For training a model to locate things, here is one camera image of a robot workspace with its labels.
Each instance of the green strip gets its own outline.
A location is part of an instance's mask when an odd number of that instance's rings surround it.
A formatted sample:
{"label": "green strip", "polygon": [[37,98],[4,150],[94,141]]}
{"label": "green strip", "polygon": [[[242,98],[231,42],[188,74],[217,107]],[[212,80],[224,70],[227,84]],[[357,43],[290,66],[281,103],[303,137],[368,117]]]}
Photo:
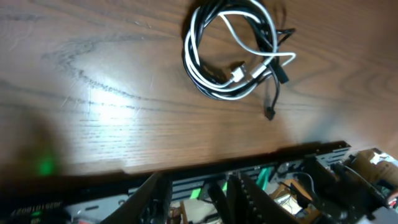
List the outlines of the green strip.
{"label": "green strip", "polygon": [[39,216],[41,214],[42,214],[42,211],[36,211],[36,212],[32,213],[31,215],[32,216]]}
{"label": "green strip", "polygon": [[225,191],[227,187],[228,187],[228,182],[225,182],[225,184],[223,186],[223,191]]}
{"label": "green strip", "polygon": [[191,193],[191,197],[190,197],[190,199],[195,199],[195,198],[198,198],[198,197],[199,197],[199,195],[200,195],[200,191],[201,191],[201,189],[195,189],[195,190],[192,190],[192,193]]}

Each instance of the black plug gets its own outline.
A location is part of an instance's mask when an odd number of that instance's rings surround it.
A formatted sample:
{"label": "black plug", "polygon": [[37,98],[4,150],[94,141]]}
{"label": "black plug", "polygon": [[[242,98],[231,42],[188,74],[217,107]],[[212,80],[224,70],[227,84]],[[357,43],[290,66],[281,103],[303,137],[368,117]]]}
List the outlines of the black plug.
{"label": "black plug", "polygon": [[267,107],[266,110],[266,118],[268,118],[268,120],[272,121],[272,119],[274,119],[275,116],[275,111],[273,108],[271,108],[270,106]]}

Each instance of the cable bundle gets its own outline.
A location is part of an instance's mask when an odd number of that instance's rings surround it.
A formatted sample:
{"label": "cable bundle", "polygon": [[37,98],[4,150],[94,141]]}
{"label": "cable bundle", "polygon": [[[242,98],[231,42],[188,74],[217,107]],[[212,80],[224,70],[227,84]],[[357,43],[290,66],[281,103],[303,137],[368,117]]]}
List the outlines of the cable bundle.
{"label": "cable bundle", "polygon": [[[247,20],[256,36],[259,50],[245,45],[236,35],[226,15],[241,15]],[[232,77],[226,80],[210,74],[203,68],[198,54],[198,46],[203,31],[213,19],[220,16],[235,38],[237,43],[248,52],[264,57],[248,74],[244,64],[234,69]],[[184,40],[183,64],[189,77],[197,88],[207,97],[214,100],[239,100],[250,94],[260,83],[271,76],[274,77],[276,93],[272,105],[267,108],[266,116],[272,120],[274,107],[279,96],[279,83],[289,79],[282,67],[290,63],[296,56],[293,52],[279,52],[278,48],[295,29],[277,30],[267,9],[256,0],[209,0],[198,7],[192,15],[189,30]],[[284,63],[279,63],[280,56],[290,56]]]}

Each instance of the wooden table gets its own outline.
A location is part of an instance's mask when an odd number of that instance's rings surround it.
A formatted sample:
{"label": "wooden table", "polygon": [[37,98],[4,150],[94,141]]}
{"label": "wooden table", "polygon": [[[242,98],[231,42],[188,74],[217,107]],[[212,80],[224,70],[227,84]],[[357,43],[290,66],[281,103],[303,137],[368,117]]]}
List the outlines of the wooden table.
{"label": "wooden table", "polygon": [[[294,34],[273,121],[265,92],[203,96],[183,69],[187,0],[2,0],[0,164],[9,177],[142,172],[345,140],[398,156],[398,1],[266,1]],[[255,46],[246,22],[233,18]],[[227,68],[254,56],[216,19],[200,54]],[[55,168],[40,167],[46,161]]]}

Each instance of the wooden floor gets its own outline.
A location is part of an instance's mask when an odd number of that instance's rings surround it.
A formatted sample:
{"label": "wooden floor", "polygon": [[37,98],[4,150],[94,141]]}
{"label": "wooden floor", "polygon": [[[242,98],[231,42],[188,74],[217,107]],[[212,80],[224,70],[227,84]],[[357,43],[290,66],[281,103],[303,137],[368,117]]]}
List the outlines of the wooden floor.
{"label": "wooden floor", "polygon": [[[297,29],[282,48],[297,59],[272,122],[262,112],[272,83],[228,102],[188,78],[181,36],[192,1],[0,1],[2,176],[142,172],[312,141],[398,156],[398,1],[266,4],[273,16],[285,6]],[[245,21],[233,24],[255,46]],[[256,60],[220,19],[200,54],[221,68]]]}

